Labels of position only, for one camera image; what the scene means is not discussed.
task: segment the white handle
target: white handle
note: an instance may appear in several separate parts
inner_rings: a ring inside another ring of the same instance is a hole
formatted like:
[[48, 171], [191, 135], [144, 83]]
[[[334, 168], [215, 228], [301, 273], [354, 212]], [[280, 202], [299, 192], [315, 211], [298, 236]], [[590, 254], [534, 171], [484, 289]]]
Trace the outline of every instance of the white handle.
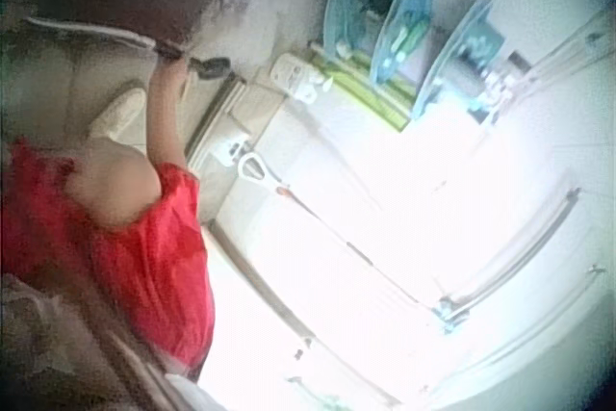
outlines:
[[[248, 163], [252, 163], [256, 168], [247, 170], [246, 167], [250, 166]], [[238, 162], [238, 175], [240, 175], [240, 178], [259, 185], [273, 193], [276, 193], [278, 188], [284, 187], [273, 176], [263, 158], [254, 151], [242, 156]]]

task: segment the corner shelf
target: corner shelf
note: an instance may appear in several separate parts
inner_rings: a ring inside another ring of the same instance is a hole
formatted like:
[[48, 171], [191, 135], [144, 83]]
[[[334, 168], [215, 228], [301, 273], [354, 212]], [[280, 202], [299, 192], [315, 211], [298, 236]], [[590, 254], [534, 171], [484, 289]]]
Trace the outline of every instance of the corner shelf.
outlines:
[[[354, 96], [402, 131], [410, 120], [424, 114], [426, 105], [438, 89], [435, 81], [449, 60], [459, 53], [470, 31], [482, 23], [487, 25], [486, 17], [492, 1], [392, 0], [385, 19], [370, 12], [368, 4], [371, 1], [328, 0], [320, 55], [328, 63], [345, 70], [348, 79], [365, 88], [365, 91], [354, 92]], [[387, 6], [387, 0], [379, 2], [380, 8], [383, 3]], [[418, 25], [420, 18], [424, 24], [411, 33], [412, 25]], [[415, 34], [414, 41], [409, 43], [404, 54], [398, 55], [400, 44], [411, 34]], [[498, 50], [501, 45], [502, 41], [496, 40], [496, 47], [492, 48]], [[350, 67], [360, 62], [363, 67], [357, 68], [359, 72], [348, 72]], [[331, 67], [322, 65], [321, 70], [331, 71]], [[398, 92], [400, 83], [414, 91]], [[371, 101], [367, 101], [363, 97], [367, 93], [382, 101], [375, 102], [372, 96]], [[403, 101], [399, 100], [399, 94], [406, 95]], [[395, 101], [397, 112], [400, 108], [408, 108], [405, 123], [399, 119], [394, 123], [385, 116], [388, 113], [383, 111], [383, 107], [392, 106], [393, 99], [399, 100]]]

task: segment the metal bar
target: metal bar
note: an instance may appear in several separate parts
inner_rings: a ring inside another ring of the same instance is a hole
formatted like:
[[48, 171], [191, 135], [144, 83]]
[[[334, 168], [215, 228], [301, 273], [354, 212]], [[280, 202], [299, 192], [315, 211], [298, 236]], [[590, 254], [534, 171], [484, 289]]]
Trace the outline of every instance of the metal bar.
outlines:
[[445, 377], [441, 383], [432, 390], [432, 394], [436, 394], [433, 397], [440, 397], [445, 392], [443, 389], [445, 389], [447, 384], [455, 379], [455, 377], [458, 377], [464, 373], [476, 372], [480, 368], [493, 366], [507, 356], [520, 350], [520, 348], [527, 345], [532, 340], [536, 339], [539, 335], [545, 332], [548, 327], [560, 319], [567, 312], [567, 310], [593, 286], [599, 276], [604, 273], [606, 273], [604, 268], [598, 265], [593, 265], [584, 273], [583, 277], [571, 290], [571, 292], [568, 293], [563, 300], [561, 300], [561, 302], [553, 310], [551, 310], [550, 313], [548, 313], [546, 317], [541, 319], [534, 328], [531, 328], [529, 331], [521, 334], [508, 345], [497, 349], [488, 357], [483, 358], [465, 368], [459, 369]]
[[514, 276], [516, 276], [534, 257], [537, 255], [543, 247], [548, 243], [552, 236], [556, 233], [560, 225], [571, 214], [578, 203], [580, 189], [571, 190], [565, 197], [565, 206], [556, 216], [555, 220], [550, 224], [545, 233], [534, 243], [530, 249], [525, 252], [520, 259], [511, 264], [508, 269], [502, 270], [495, 278], [488, 281], [485, 285], [474, 291], [471, 295], [467, 295], [462, 298], [461, 301], [453, 302], [454, 309], [450, 314], [445, 315], [446, 320], [452, 320], [462, 312], [471, 310], [477, 306], [480, 302], [492, 295], [507, 282], [509, 282]]

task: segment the white wall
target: white wall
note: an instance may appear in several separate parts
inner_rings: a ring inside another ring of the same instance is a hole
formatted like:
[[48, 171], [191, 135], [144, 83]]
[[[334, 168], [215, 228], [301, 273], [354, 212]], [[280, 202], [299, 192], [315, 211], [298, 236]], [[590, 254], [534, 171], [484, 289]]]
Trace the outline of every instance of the white wall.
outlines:
[[[490, 20], [507, 36], [508, 50], [520, 50], [534, 63], [607, 1], [494, 0]], [[475, 150], [480, 134], [454, 110], [427, 114], [405, 134], [397, 135], [336, 90], [309, 109], [288, 102], [256, 149], [306, 203], [425, 301], [439, 295], [429, 277], [431, 271], [448, 270], [449, 278], [454, 279], [459, 276], [458, 269], [469, 267], [469, 259], [478, 265], [480, 252], [476, 250], [489, 256], [541, 204], [529, 194], [530, 188], [545, 192], [548, 179], [570, 170], [572, 184], [582, 186], [585, 193], [568, 226], [554, 237], [534, 267], [526, 269], [528, 277], [517, 280], [516, 294], [524, 290], [526, 295], [518, 300], [511, 292], [501, 293], [482, 315], [479, 311], [475, 316], [488, 322], [500, 310], [504, 316], [495, 321], [500, 332], [495, 331], [498, 335], [493, 340], [513, 338], [525, 322], [530, 325], [541, 309], [548, 310], [571, 289], [588, 265], [608, 267], [613, 281], [615, 71], [613, 59], [604, 60], [536, 94], [507, 115], [468, 162], [463, 161]], [[375, 212], [362, 199], [353, 182], [343, 175], [331, 146], [362, 178], [386, 213]], [[434, 193], [434, 187], [446, 178], [447, 185]], [[435, 197], [441, 198], [440, 202], [435, 203]], [[421, 357], [417, 351], [422, 347], [433, 351], [434, 345], [424, 338], [414, 339], [414, 347], [408, 342], [408, 325], [420, 322], [407, 322], [407, 329], [396, 324], [397, 317], [407, 313], [399, 305], [388, 305], [383, 314], [385, 300], [379, 298], [389, 295], [370, 286], [373, 282], [361, 265], [351, 262], [348, 253], [313, 220], [284, 200], [239, 182], [218, 221], [297, 314], [365, 375], [399, 397], [427, 376], [438, 376], [438, 368], [422, 370], [430, 364], [429, 355]], [[459, 267], [453, 260], [456, 257], [462, 264]], [[553, 279], [553, 287], [531, 291], [531, 286], [535, 290], [541, 286], [542, 274], [548, 279], [550, 269], [561, 271]], [[610, 290], [606, 281], [604, 278], [593, 287], [552, 327], [550, 335], [529, 346], [515, 361], [500, 365], [500, 370], [487, 370], [493, 372], [490, 376], [478, 375], [458, 383], [441, 404], [468, 399], [489, 388], [494, 393], [486, 393], [482, 399], [497, 399], [502, 395], [500, 388], [517, 387], [519, 391], [528, 389], [535, 397], [529, 399], [532, 405], [528, 409], [549, 409], [543, 403], [552, 403], [553, 394], [535, 394], [540, 387], [535, 385], [538, 379], [532, 372], [537, 368], [575, 370], [578, 358], [587, 351], [582, 340], [590, 334], [569, 333], [594, 307], [604, 306], [600, 301]], [[601, 310], [605, 322], [613, 326], [613, 305]], [[598, 341], [588, 347], [591, 357], [597, 354], [593, 348], [613, 342], [606, 332], [602, 328], [593, 334]], [[554, 363], [554, 355], [544, 352], [559, 342], [568, 346], [568, 353], [559, 356], [562, 363]], [[389, 349], [376, 347], [381, 345]], [[474, 352], [474, 359], [498, 346], [498, 342], [488, 343]], [[408, 364], [396, 361], [400, 351], [408, 352]], [[599, 376], [602, 371], [597, 368], [595, 373]], [[564, 373], [553, 379], [563, 388], [573, 380]], [[575, 393], [581, 397], [585, 392]]]
[[603, 298], [562, 342], [524, 370], [483, 394], [442, 409], [583, 409], [613, 368], [614, 308], [612, 297]]

